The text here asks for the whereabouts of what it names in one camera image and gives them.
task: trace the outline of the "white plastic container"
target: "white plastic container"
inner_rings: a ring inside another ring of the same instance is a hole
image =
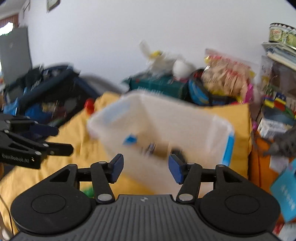
[[[88,129],[91,136],[102,141],[110,158],[123,154],[124,173],[156,194],[174,197],[181,186],[172,177],[168,160],[144,156],[137,149],[123,145],[126,137],[148,132],[156,140],[178,147],[187,161],[204,168],[215,168],[221,163],[229,165],[234,144],[234,129],[227,120],[184,101],[138,91],[95,113],[88,121]],[[212,184],[203,184],[200,196],[212,188]]]

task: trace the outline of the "wire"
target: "wire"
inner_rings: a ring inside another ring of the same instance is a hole
[[[0,200],[2,201],[2,203],[4,204],[6,210],[8,211],[8,214],[9,214],[9,220],[10,220],[10,227],[11,227],[11,232],[12,232],[12,235],[14,236],[14,233],[13,233],[13,226],[12,226],[12,219],[11,219],[11,214],[10,214],[10,211],[9,211],[9,208],[6,204],[6,202],[4,202],[2,196],[0,195]]]

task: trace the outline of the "gray panel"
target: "gray panel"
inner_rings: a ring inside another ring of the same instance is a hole
[[[0,36],[0,59],[6,84],[14,82],[32,68],[27,28],[16,28],[8,35]],[[22,92],[10,94],[10,97],[14,99],[16,94]]]
[[[170,195],[120,195],[99,205],[77,229],[55,237],[19,233],[13,241],[276,241],[270,233],[257,237],[229,237],[206,226],[193,207],[175,203]]]

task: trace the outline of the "plastic bag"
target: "plastic bag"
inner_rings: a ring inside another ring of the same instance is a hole
[[[143,55],[148,59],[148,71],[156,76],[172,74],[175,61],[182,59],[180,55],[163,53],[159,50],[152,52],[145,41],[142,41],[139,46]]]
[[[249,62],[215,50],[206,49],[208,66],[202,74],[204,86],[213,94],[236,96],[240,102],[250,102],[255,73]]]

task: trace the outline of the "dark green box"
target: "dark green box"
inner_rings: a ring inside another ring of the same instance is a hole
[[[128,84],[130,90],[147,90],[182,100],[188,95],[188,84],[174,81],[172,75],[155,77],[150,73],[143,73],[125,79],[123,83]]]

